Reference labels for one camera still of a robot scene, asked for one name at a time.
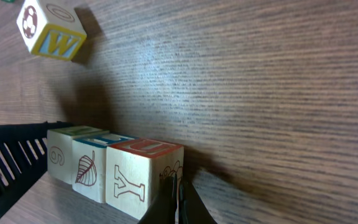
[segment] alphabet block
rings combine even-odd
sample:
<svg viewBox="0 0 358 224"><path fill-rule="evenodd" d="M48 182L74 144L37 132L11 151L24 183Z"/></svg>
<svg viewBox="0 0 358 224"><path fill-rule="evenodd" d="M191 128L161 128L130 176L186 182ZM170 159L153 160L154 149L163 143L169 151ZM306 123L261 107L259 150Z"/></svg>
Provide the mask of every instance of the alphabet block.
<svg viewBox="0 0 358 224"><path fill-rule="evenodd" d="M104 134L73 141L73 190L99 203L105 203L106 148L110 144L136 139L132 136Z"/></svg>
<svg viewBox="0 0 358 224"><path fill-rule="evenodd" d="M16 23L36 55L71 60L86 39L75 11L57 0L25 0Z"/></svg>
<svg viewBox="0 0 358 224"><path fill-rule="evenodd" d="M48 130L48 172L49 174L68 184L71 182L73 150L72 140L84 136L108 133L107 130L88 126Z"/></svg>
<svg viewBox="0 0 358 224"><path fill-rule="evenodd" d="M183 170L183 146L135 139L108 146L106 203L141 219L158 194L160 180Z"/></svg>

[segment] block with leaf drawing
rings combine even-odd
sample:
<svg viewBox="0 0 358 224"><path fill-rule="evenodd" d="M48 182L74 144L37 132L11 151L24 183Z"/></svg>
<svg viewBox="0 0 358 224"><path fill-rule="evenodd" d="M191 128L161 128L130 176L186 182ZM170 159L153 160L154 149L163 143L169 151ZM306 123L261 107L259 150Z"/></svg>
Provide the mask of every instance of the block with leaf drawing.
<svg viewBox="0 0 358 224"><path fill-rule="evenodd" d="M157 195L160 180L183 170L183 146L135 139L108 146L106 203L140 219Z"/></svg>
<svg viewBox="0 0 358 224"><path fill-rule="evenodd" d="M99 203L105 202L106 148L136 139L120 134L88 136L73 141L73 190Z"/></svg>
<svg viewBox="0 0 358 224"><path fill-rule="evenodd" d="M75 126L48 130L48 173L54 178L72 184L71 169L73 167L73 139L108 132L108 130L92 128L89 126Z"/></svg>
<svg viewBox="0 0 358 224"><path fill-rule="evenodd" d="M86 39L74 9L58 0L25 0L16 23L36 55L71 60Z"/></svg>

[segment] black plastic basket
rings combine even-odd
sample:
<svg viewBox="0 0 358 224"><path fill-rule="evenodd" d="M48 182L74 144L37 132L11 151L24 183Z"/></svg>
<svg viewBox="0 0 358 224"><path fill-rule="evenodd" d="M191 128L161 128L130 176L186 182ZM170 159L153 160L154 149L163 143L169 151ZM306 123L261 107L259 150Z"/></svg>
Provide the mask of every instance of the black plastic basket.
<svg viewBox="0 0 358 224"><path fill-rule="evenodd" d="M0 218L47 170L48 152L43 141L43 138L47 137L47 130L69 126L72 124L63 122L0 125L0 153L2 154L0 170L8 184L4 184L0 174ZM2 158L6 161L14 179Z"/></svg>

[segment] brown tabletop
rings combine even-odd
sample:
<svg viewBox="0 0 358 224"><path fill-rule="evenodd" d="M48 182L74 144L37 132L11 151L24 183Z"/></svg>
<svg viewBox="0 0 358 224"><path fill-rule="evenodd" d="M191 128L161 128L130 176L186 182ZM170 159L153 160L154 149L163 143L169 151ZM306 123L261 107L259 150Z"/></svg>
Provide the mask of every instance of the brown tabletop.
<svg viewBox="0 0 358 224"><path fill-rule="evenodd" d="M358 223L358 1L67 0L88 41L33 56L0 1L0 124L186 145L218 223ZM135 223L45 174L1 223Z"/></svg>

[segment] letter w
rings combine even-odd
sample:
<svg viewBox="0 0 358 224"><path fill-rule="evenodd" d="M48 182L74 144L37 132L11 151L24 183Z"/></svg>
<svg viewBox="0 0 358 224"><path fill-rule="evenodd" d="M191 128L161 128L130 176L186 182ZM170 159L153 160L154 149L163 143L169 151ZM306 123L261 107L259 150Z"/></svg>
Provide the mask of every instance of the letter w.
<svg viewBox="0 0 358 224"><path fill-rule="evenodd" d="M48 52L50 54L54 53L54 51L59 49L58 54L63 55L68 49L70 49L70 47L72 47L75 43L79 41L78 38L73 37L68 42L70 36L58 32L51 31L49 32L49 35L50 35L50 40L49 40Z"/></svg>

